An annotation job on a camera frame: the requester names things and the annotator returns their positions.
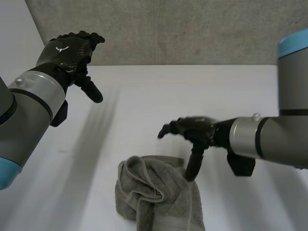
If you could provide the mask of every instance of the white tabletop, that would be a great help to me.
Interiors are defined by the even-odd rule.
[[[5,231],[134,231],[115,209],[120,161],[132,155],[187,160],[191,153],[181,137],[156,139],[164,123],[189,115],[224,120],[278,112],[275,66],[94,66],[89,75],[103,103],[69,89],[67,120],[49,128],[22,174],[0,192],[15,208]],[[226,152],[209,149],[196,179],[206,230],[303,230],[307,175],[258,160],[251,178],[237,178]]]

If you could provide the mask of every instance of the gray towel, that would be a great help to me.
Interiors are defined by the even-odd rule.
[[[118,214],[137,222],[137,231],[204,231],[197,184],[184,178],[184,160],[132,156],[118,167]]]

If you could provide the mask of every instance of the robotic hand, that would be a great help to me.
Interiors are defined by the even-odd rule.
[[[105,42],[97,33],[80,31],[78,34],[69,33],[53,38],[45,46],[37,62],[37,67],[32,70],[51,74],[60,72],[53,77],[60,83],[64,92],[72,84],[81,87],[81,90],[95,103],[103,101],[101,92],[97,89],[91,78],[87,76],[87,64],[97,44]],[[51,126],[59,126],[67,117],[68,104],[65,100],[58,113],[53,118]]]
[[[10,186],[49,125],[67,117],[65,100],[75,84],[95,103],[103,96],[87,76],[87,64],[99,43],[96,33],[80,31],[50,40],[36,67],[7,87],[0,78],[0,190]]]
[[[165,124],[158,134],[159,139],[168,133],[181,135],[193,143],[185,175],[189,181],[194,180],[199,173],[204,150],[214,145],[214,123],[213,119],[202,116],[179,118]]]
[[[181,135],[192,145],[185,178],[193,181],[197,177],[203,159],[203,153],[210,146],[224,147],[228,151],[227,160],[236,176],[251,176],[255,167],[255,160],[245,156],[236,155],[229,145],[229,126],[234,120],[217,122],[204,116],[193,116],[173,120],[165,124],[158,134],[163,138],[166,134]]]

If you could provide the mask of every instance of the robotic finger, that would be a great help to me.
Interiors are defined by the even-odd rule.
[[[163,125],[158,134],[159,139],[169,133],[181,135],[193,143],[192,154],[185,173],[188,181],[195,180],[201,168],[204,151],[214,145],[214,123],[215,120],[204,116],[179,118]]]

